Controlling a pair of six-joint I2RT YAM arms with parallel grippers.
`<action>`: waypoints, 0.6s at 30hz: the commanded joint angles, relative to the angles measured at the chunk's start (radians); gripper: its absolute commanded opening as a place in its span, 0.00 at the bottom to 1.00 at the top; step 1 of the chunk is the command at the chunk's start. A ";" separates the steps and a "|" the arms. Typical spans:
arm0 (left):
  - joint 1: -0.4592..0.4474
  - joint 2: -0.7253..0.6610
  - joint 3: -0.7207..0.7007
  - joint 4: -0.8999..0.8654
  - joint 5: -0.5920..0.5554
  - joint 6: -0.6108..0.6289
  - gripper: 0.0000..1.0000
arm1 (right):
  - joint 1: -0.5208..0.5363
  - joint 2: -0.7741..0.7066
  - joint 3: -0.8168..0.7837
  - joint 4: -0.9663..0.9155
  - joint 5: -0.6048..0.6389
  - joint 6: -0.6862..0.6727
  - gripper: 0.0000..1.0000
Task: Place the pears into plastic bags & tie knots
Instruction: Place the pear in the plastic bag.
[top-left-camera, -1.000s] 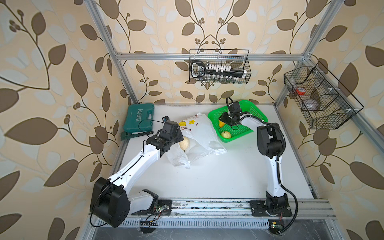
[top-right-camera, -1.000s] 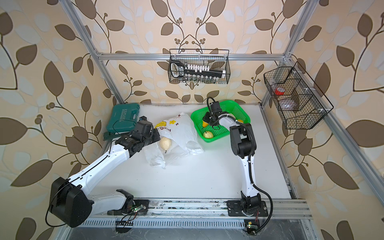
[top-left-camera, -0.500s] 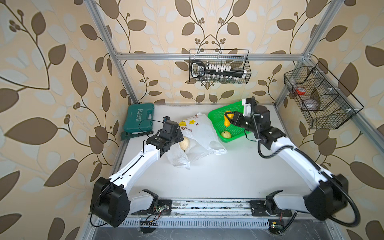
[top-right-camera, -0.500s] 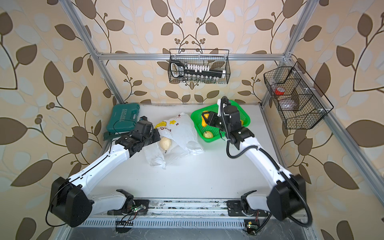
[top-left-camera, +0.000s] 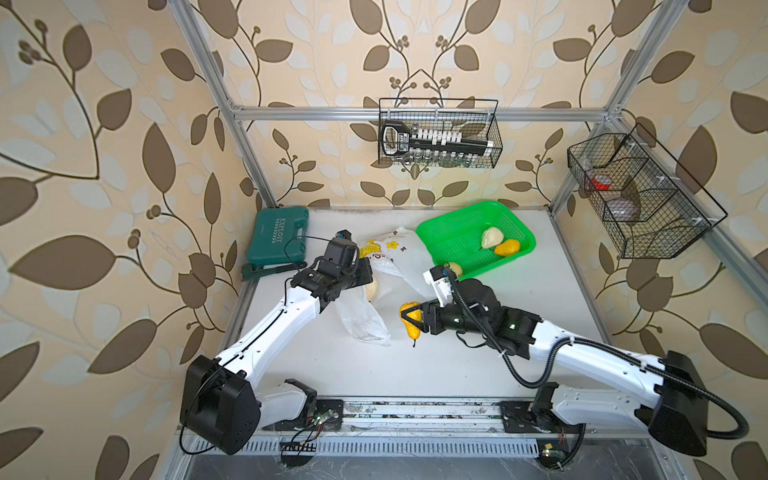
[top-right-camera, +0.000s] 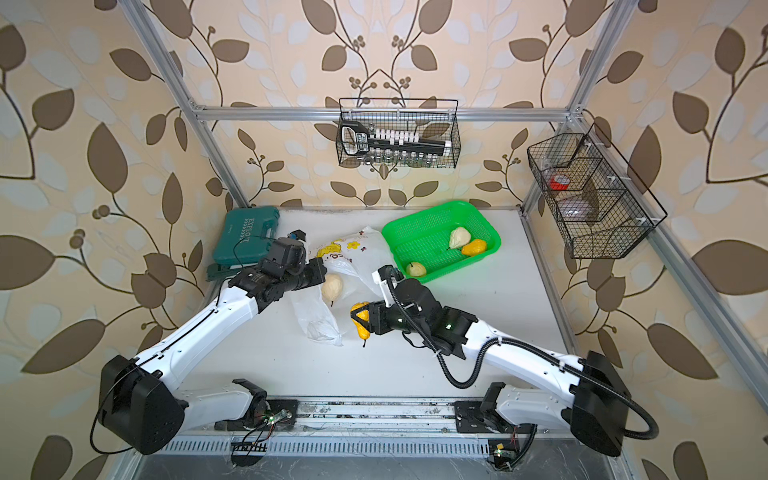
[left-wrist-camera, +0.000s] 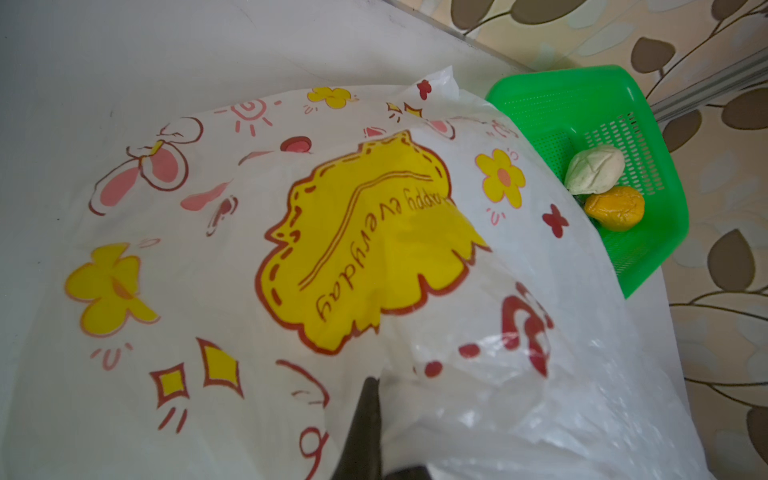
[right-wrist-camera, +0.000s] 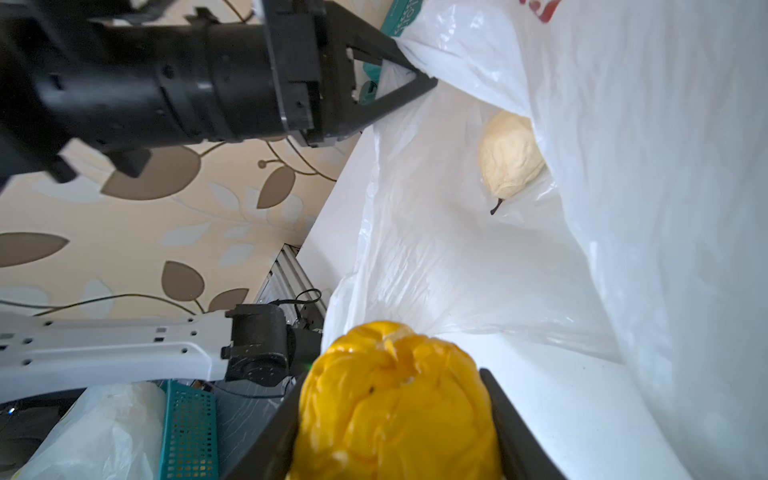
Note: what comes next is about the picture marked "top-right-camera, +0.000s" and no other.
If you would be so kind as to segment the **yellow pear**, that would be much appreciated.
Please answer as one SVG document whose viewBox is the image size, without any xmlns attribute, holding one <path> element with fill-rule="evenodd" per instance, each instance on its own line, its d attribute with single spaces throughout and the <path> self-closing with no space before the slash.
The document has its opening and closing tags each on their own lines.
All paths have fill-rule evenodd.
<svg viewBox="0 0 768 480">
<path fill-rule="evenodd" d="M 368 302 L 357 303 L 354 304 L 350 310 L 351 319 L 355 324 L 359 338 L 363 341 L 363 346 L 366 346 L 367 340 L 371 336 L 368 329 L 370 326 L 370 312 L 368 305 Z"/>
</svg>

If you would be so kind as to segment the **pale white pear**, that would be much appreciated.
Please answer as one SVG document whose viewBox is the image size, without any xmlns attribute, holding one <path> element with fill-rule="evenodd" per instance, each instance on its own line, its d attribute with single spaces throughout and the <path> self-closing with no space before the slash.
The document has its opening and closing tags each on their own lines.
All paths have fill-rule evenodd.
<svg viewBox="0 0 768 480">
<path fill-rule="evenodd" d="M 323 300 L 332 307 L 342 296 L 344 290 L 343 279 L 338 274 L 328 274 L 321 286 Z"/>
</svg>

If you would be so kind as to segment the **white printed plastic bag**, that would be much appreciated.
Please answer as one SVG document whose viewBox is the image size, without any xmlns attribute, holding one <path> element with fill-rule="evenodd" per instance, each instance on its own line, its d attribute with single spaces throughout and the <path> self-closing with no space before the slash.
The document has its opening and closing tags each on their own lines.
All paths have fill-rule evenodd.
<svg viewBox="0 0 768 480">
<path fill-rule="evenodd" d="M 301 290 L 291 297 L 298 324 L 305 336 L 316 343 L 340 346 L 351 326 L 349 312 L 356 303 L 380 301 L 381 287 L 372 274 L 394 263 L 381 232 L 365 227 L 350 235 L 331 240 L 311 251 L 321 258 L 328 274 L 338 274 L 344 283 L 343 294 L 330 307 L 322 298 L 321 285 Z"/>
</svg>

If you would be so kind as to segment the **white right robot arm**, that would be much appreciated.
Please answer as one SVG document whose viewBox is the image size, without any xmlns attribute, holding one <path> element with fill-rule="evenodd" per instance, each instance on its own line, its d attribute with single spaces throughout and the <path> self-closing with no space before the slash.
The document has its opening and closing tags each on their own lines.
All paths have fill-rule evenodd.
<svg viewBox="0 0 768 480">
<path fill-rule="evenodd" d="M 520 424 L 568 428 L 592 450 L 620 455 L 628 436 L 626 402 L 631 395 L 607 357 L 594 351 L 578 357 L 543 350 L 508 336 L 474 314 L 441 305 L 417 280 L 380 286 L 384 300 L 359 303 L 350 310 L 361 336 L 417 333 L 438 359 L 455 356 L 472 361 L 468 379 L 451 381 L 458 389 L 473 386 L 482 367 L 490 364 L 547 393 L 544 400 L 524 402 L 505 383 L 492 385 L 481 416 L 490 429 Z"/>
</svg>

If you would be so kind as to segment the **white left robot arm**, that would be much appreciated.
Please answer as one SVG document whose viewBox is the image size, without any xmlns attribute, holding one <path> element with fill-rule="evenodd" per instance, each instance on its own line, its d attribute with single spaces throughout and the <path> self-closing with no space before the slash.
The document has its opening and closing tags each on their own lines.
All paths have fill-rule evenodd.
<svg viewBox="0 0 768 480">
<path fill-rule="evenodd" d="M 223 340 L 286 293 L 322 284 L 320 258 L 308 258 L 306 235 L 295 230 L 271 243 L 266 256 L 245 267 L 217 297 L 167 338 L 132 358 L 117 355 L 101 370 L 101 425 L 141 454 L 153 454 L 185 430 L 241 420 L 261 427 L 270 416 L 267 393 L 244 378 L 221 388 L 184 390 L 194 368 Z"/>
</svg>

